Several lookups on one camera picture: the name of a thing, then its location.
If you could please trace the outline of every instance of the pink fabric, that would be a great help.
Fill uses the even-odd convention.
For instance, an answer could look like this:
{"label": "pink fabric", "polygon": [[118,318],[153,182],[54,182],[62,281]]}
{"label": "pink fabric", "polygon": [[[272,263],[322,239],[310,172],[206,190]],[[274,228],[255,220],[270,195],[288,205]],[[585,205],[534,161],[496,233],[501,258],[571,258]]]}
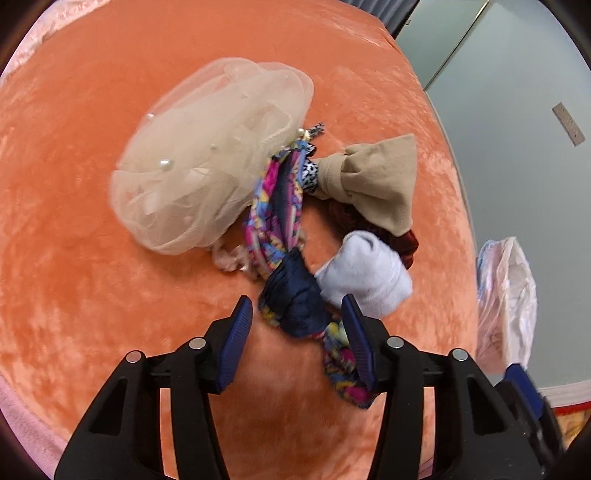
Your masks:
{"label": "pink fabric", "polygon": [[0,410],[29,456],[49,478],[53,478],[66,441],[27,409],[2,375]]}
{"label": "pink fabric", "polygon": [[55,32],[109,1],[111,0],[57,0],[53,3],[43,12],[18,46],[0,74],[0,85],[14,70],[24,65]]}

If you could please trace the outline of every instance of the light switch plate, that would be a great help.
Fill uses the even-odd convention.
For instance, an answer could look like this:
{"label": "light switch plate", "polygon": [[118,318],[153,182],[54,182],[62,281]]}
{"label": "light switch plate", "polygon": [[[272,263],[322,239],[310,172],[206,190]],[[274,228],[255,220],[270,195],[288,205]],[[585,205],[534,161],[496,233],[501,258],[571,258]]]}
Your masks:
{"label": "light switch plate", "polygon": [[574,121],[573,117],[570,115],[566,107],[562,104],[562,102],[556,105],[552,109],[552,111],[554,112],[554,114],[556,115],[556,117],[568,133],[575,147],[585,141],[585,136],[583,135],[583,132],[581,132],[581,129]]}

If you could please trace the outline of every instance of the wall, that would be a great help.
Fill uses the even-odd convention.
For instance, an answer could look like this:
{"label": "wall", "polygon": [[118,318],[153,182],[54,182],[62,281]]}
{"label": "wall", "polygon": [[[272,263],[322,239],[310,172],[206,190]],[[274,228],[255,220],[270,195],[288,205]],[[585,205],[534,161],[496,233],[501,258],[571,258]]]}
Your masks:
{"label": "wall", "polygon": [[[530,373],[591,379],[591,72],[537,0],[494,1],[428,90],[466,183],[479,246],[516,236],[538,288]],[[574,147],[563,102],[587,140]]]}
{"label": "wall", "polygon": [[468,31],[485,0],[420,0],[396,43],[425,87]]}

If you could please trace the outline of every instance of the beige fabric bow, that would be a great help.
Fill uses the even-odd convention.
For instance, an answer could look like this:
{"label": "beige fabric bow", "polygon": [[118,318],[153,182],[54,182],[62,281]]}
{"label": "beige fabric bow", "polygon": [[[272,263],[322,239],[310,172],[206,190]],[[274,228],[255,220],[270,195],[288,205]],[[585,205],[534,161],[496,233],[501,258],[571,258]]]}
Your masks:
{"label": "beige fabric bow", "polygon": [[417,178],[414,135],[376,144],[356,144],[318,162],[319,199],[350,203],[374,225],[394,236],[412,225],[411,208]]}

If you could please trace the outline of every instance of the blue gripper pad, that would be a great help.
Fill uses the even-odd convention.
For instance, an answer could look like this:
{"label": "blue gripper pad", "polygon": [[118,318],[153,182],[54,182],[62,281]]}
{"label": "blue gripper pad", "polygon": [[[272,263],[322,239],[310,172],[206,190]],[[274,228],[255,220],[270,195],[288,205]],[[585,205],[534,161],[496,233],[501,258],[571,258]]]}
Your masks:
{"label": "blue gripper pad", "polygon": [[376,389],[378,379],[374,368],[374,353],[363,324],[363,313],[361,313],[355,297],[351,294],[343,298],[341,310],[343,326],[355,357],[355,367],[359,378],[367,385],[368,389],[373,391]]}
{"label": "blue gripper pad", "polygon": [[252,325],[252,302],[247,296],[240,297],[232,315],[232,326],[219,352],[216,386],[221,392],[234,381],[240,357]]}
{"label": "blue gripper pad", "polygon": [[535,418],[540,419],[544,411],[544,400],[523,367],[520,364],[509,365],[505,370],[505,380],[511,380],[519,388]]}

